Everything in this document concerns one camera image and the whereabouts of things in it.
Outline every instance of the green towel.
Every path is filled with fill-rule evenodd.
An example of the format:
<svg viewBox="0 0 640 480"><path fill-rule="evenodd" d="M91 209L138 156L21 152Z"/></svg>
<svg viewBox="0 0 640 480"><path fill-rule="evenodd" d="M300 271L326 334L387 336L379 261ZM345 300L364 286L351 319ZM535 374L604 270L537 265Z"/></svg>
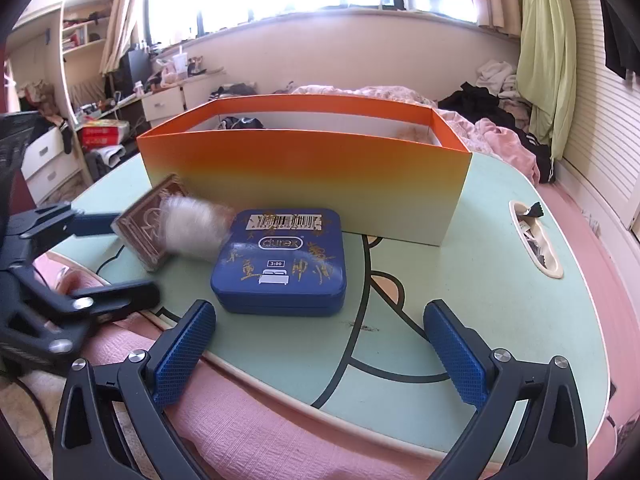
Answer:
<svg viewBox="0 0 640 480"><path fill-rule="evenodd" d="M520 94L533 104L530 131L562 158L575 107L576 39L570 0L523 0Z"/></svg>

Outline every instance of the blue textured gripper pad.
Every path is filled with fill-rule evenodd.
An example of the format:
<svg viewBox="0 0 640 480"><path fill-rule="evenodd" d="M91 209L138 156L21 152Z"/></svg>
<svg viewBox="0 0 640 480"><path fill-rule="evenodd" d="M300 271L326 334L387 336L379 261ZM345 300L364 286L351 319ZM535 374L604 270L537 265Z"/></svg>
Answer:
<svg viewBox="0 0 640 480"><path fill-rule="evenodd" d="M424 331L462 401L480 410L489 395L484 368L442 311L431 303L424 309Z"/></svg>
<svg viewBox="0 0 640 480"><path fill-rule="evenodd" d="M216 311L212 304L203 303L156 369L153 400L158 408L163 410L180 398L215 327Z"/></svg>

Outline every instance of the light green table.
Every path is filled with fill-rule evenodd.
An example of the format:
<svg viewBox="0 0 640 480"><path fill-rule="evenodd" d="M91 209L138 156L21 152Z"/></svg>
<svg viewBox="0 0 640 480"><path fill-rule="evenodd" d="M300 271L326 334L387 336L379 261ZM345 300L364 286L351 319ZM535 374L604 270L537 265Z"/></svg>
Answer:
<svg viewBox="0 0 640 480"><path fill-rule="evenodd" d="M87 212L120 211L150 188L140 156L105 176L74 203ZM348 288L329 318L242 316L226 312L209 286L212 265L174 258L153 274L162 305L180 316L198 298L216 306L210 350L254 378L358 426L427 449L448 451L473 414L429 343L422 311L442 298L491 348L517 359L567 357L591 440L604 418L609 370L593 301L572 252L545 209L542 223L564 267L555 280L536 269L508 204L540 201L510 166L474 154L441 247L344 234ZM70 238L59 252L95 270L120 248L114 236ZM101 275L112 283L146 278L125 250ZM506 455L524 402L494 455Z"/></svg>

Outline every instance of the cardboard box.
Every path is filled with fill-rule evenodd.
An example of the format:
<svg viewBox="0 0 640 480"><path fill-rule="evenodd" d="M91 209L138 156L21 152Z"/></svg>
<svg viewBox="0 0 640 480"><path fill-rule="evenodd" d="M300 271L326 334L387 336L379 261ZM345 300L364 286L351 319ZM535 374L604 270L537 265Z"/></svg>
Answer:
<svg viewBox="0 0 640 480"><path fill-rule="evenodd" d="M217 130L227 116L258 118L265 129ZM175 173L195 196L238 211L328 208L344 231L436 246L471 161L431 108L342 95L219 99L138 145L154 185Z"/></svg>

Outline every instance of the barcode sticker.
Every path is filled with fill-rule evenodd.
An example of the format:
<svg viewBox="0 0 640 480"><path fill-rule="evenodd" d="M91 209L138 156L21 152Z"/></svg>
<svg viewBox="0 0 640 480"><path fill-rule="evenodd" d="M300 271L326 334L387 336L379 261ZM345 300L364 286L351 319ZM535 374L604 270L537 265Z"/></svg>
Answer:
<svg viewBox="0 0 640 480"><path fill-rule="evenodd" d="M251 215L246 231L270 229L322 230L322 215Z"/></svg>

